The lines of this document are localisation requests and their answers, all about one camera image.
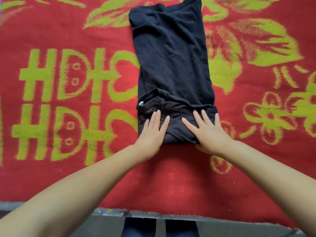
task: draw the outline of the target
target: red carpet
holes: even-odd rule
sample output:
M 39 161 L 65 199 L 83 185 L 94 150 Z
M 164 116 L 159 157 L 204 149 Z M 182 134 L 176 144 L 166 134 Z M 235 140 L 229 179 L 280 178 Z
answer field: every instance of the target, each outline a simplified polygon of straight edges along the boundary
M 182 0 L 1 0 L 0 201 L 26 201 L 137 138 L 128 12 Z M 316 178 L 316 0 L 202 0 L 215 104 L 232 138 Z M 250 179 L 165 145 L 100 204 L 293 223 Z

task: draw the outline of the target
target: hand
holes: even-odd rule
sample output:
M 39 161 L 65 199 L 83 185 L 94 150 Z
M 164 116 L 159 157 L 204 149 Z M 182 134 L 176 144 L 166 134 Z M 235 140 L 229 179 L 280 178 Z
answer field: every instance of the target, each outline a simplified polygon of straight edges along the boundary
M 169 121 L 170 116 L 167 116 L 159 130 L 160 110 L 157 110 L 157 112 L 152 114 L 150 121 L 149 119 L 146 120 L 143 131 L 134 144 L 134 146 L 137 146 L 137 149 L 140 150 L 141 154 L 144 154 L 144 160 L 152 158 L 159 151 L 165 137 Z
M 193 111 L 195 121 L 199 128 L 182 118 L 184 125 L 191 131 L 201 143 L 202 147 L 211 155 L 222 157 L 227 146 L 233 142 L 221 127 L 218 113 L 215 114 L 215 125 L 211 122 L 204 110 L 201 111 L 203 119 L 198 112 Z

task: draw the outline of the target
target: leg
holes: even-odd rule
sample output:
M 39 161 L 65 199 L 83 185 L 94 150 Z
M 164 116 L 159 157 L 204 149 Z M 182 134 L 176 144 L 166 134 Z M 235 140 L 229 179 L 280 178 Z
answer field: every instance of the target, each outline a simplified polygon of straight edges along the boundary
M 121 237 L 155 237 L 156 219 L 126 217 Z
M 166 237 L 200 237 L 195 221 L 166 220 Z

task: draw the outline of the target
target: folded t-shirt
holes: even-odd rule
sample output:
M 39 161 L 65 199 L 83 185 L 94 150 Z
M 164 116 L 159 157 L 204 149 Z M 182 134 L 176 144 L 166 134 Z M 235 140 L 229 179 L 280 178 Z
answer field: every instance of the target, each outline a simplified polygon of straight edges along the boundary
M 140 6 L 129 13 L 140 63 L 136 106 L 139 135 L 146 119 L 157 110 L 161 111 L 160 125 L 170 116 L 163 143 L 199 143 L 181 121 L 184 117 L 197 126 L 193 110 L 204 109 L 214 123 L 217 109 L 201 6 L 201 0 L 185 0 L 169 7 Z

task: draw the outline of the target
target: dark fabric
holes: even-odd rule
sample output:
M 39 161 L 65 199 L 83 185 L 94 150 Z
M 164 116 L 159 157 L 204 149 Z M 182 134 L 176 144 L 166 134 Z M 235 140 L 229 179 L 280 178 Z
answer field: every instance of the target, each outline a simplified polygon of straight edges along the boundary
M 140 6 L 129 13 L 140 63 L 139 135 L 146 119 L 158 109 L 161 124 L 167 115 L 171 117 L 164 143 L 199 143 L 181 121 L 185 117 L 197 126 L 194 109 L 205 109 L 214 123 L 217 109 L 213 106 L 201 6 L 201 0 L 185 0 L 169 7 Z
M 156 219 L 125 218 L 121 237 L 155 237 Z M 195 221 L 166 220 L 166 237 L 199 237 Z

